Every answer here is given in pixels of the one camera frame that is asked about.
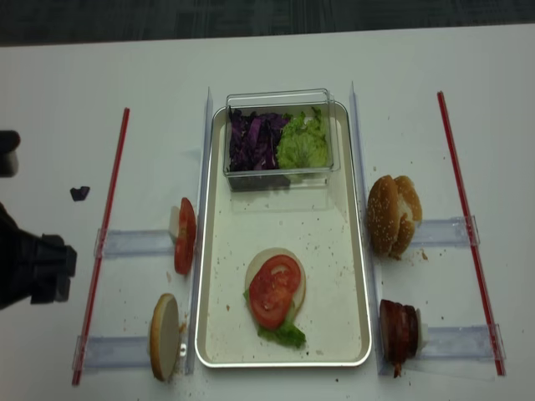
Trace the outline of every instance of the red straw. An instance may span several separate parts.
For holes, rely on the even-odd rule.
[[[441,107],[442,122],[444,123],[446,139],[448,141],[448,147],[450,148],[451,163],[453,164],[453,171],[455,173],[457,189],[459,190],[459,197],[461,198],[462,213],[465,217],[470,218],[470,208],[468,207],[468,199],[466,197],[465,186],[462,181],[461,166],[459,165],[459,158],[457,157],[455,142],[453,140],[453,133],[451,132],[450,117],[448,115],[448,109],[446,107],[446,100],[444,99],[444,94],[442,92],[439,92],[438,94],[436,94],[436,96],[438,97],[438,104]],[[471,225],[467,225],[466,229],[468,231],[468,236],[472,239],[474,235],[473,227]],[[492,315],[491,299],[488,296],[485,276],[483,275],[482,259],[479,255],[479,247],[477,245],[471,246],[471,255],[474,259],[474,266],[476,268],[477,282],[479,283],[479,291],[481,293],[481,300],[483,301],[485,319],[487,320],[487,325],[492,327],[492,330],[490,330],[490,334],[492,348],[494,349],[494,354],[497,356],[495,360],[496,371],[498,376],[505,376],[505,363],[503,362],[502,350],[498,345],[496,334],[494,331],[495,323],[494,316]]]
[[[100,227],[100,235],[104,235],[108,230],[110,223],[111,207],[114,203],[115,186],[117,185],[117,176],[119,175],[120,158],[123,155],[123,147],[125,146],[126,127],[128,126],[128,118],[130,116],[130,109],[126,108],[123,113],[123,123],[120,126],[119,143],[115,151],[114,169],[111,172],[110,187],[108,189],[108,199],[106,201],[106,208],[104,209],[104,218],[102,219],[102,226]],[[89,336],[89,326],[91,325],[91,316],[93,314],[94,296],[97,291],[97,283],[99,281],[100,265],[102,264],[102,255],[98,252],[94,259],[93,276],[91,278],[91,286],[89,287],[89,295],[87,305],[85,307],[84,325],[82,326],[82,335],[79,342],[79,352],[75,363],[73,386],[80,384],[82,378],[82,368],[84,366],[84,352]]]

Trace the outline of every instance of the hamburger bun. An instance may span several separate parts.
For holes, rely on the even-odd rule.
[[[150,365],[158,380],[165,382],[173,373],[178,353],[178,305],[171,294],[163,294],[150,324]]]
[[[307,277],[305,275],[303,264],[298,259],[297,256],[295,256],[292,252],[290,252],[288,249],[284,248],[268,248],[260,253],[258,253],[252,260],[251,263],[249,263],[249,267],[247,268],[247,272],[245,274],[245,289],[248,290],[251,286],[252,279],[257,275],[257,273],[262,268],[262,265],[271,259],[272,257],[276,255],[286,255],[290,256],[292,259],[294,259],[298,266],[299,270],[301,271],[301,282],[299,283],[299,287],[296,290],[296,292],[293,294],[293,304],[295,306],[295,312],[297,314],[297,311],[303,305],[304,301],[304,295],[307,291]]]
[[[422,219],[420,198],[409,177],[379,178],[369,192],[366,223],[372,247],[378,255],[399,258]]]

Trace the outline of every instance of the purple cabbage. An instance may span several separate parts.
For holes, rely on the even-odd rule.
[[[229,111],[232,125],[230,171],[278,169],[277,146],[283,128],[289,122],[281,114],[266,113],[244,116],[242,111]]]

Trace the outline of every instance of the sliced tomato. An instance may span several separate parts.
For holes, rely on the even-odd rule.
[[[187,198],[182,198],[181,212],[178,216],[178,238],[175,246],[175,271],[179,274],[187,274],[191,269],[196,233],[193,206]]]
[[[275,329],[284,322],[300,282],[301,270],[290,256],[276,255],[262,265],[249,286],[249,303],[260,325]]]

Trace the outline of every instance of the clear plastic container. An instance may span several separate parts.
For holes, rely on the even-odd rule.
[[[327,142],[327,163],[323,167],[300,169],[231,171],[231,112],[240,110],[243,116],[265,113],[305,114],[305,123],[313,117],[313,107],[321,111]],[[289,187],[327,185],[330,173],[339,168],[337,125],[334,100],[327,89],[271,92],[265,94],[232,94],[227,97],[225,158],[223,174],[232,190],[275,190]]]

